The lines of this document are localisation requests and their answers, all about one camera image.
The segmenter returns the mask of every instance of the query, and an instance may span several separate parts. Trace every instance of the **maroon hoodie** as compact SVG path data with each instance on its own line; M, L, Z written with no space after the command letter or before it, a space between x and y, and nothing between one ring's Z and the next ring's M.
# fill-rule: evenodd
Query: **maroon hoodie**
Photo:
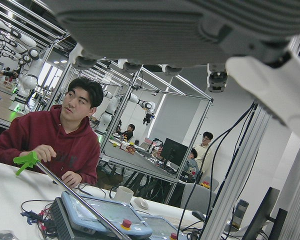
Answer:
M34 111L14 119L0 135L0 163L17 166L13 159L21 152L50 145L56 157L43 164L55 175L61 178L67 171L73 171L81 175L82 183L95 184L100 154L98 137L88 117L81 121L79 129L66 134L60 122L61 107L54 105L50 111Z

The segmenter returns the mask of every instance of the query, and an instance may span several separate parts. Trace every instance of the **black hair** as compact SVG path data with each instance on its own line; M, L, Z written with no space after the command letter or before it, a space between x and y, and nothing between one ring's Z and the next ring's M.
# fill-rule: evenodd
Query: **black hair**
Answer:
M130 126L132 128L132 132L136 129L135 125L133 125L133 124L129 124L128 126Z
M214 135L211 132L205 131L203 137L208 137L210 140L214 138Z
M197 151L194 148L191 149L190 153L193 154L193 158L194 159L196 159L198 157L198 153L197 153Z
M78 77L70 82L68 92L75 88L86 90L90 97L91 108L98 107L104 99L104 92L100 83L93 81L85 76Z

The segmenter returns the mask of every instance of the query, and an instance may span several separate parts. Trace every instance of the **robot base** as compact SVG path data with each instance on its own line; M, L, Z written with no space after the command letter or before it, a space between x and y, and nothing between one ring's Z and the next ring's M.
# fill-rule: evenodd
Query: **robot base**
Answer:
M14 101L9 109L11 111L14 111L16 113L20 113L20 114L27 114L30 112L30 109L28 108L28 106L26 104L21 104L20 102Z

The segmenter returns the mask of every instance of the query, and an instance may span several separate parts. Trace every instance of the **office chair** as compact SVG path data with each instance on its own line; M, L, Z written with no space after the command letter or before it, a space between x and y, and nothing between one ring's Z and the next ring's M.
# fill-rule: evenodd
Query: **office chair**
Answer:
M180 205L181 208L185 207L193 187L194 187L194 183L185 184L183 194L182 194L182 199L181 199L181 205ZM210 208L216 199L216 195L217 194L214 191L211 192ZM192 211L198 210L203 214L206 214L209 205L209 198L210 198L210 189L196 184L192 196L189 200L189 203L186 206L186 209Z
M215 191L217 187L219 186L219 181L215 178L212 178L211 182L211 176L207 175L201 178L200 183L203 183L204 181L208 182L210 187L212 188L212 191Z
M150 144L146 143L145 141L140 144L140 148L143 148L143 149L147 149L149 146L150 146Z

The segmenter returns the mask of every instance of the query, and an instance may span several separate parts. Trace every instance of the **coffee mug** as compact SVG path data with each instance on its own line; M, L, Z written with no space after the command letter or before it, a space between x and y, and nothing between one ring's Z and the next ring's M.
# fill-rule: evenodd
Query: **coffee mug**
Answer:
M129 189L125 186L119 186L116 189L116 193L115 193L113 200L129 204L133 195L134 195L134 191L132 191L131 189Z

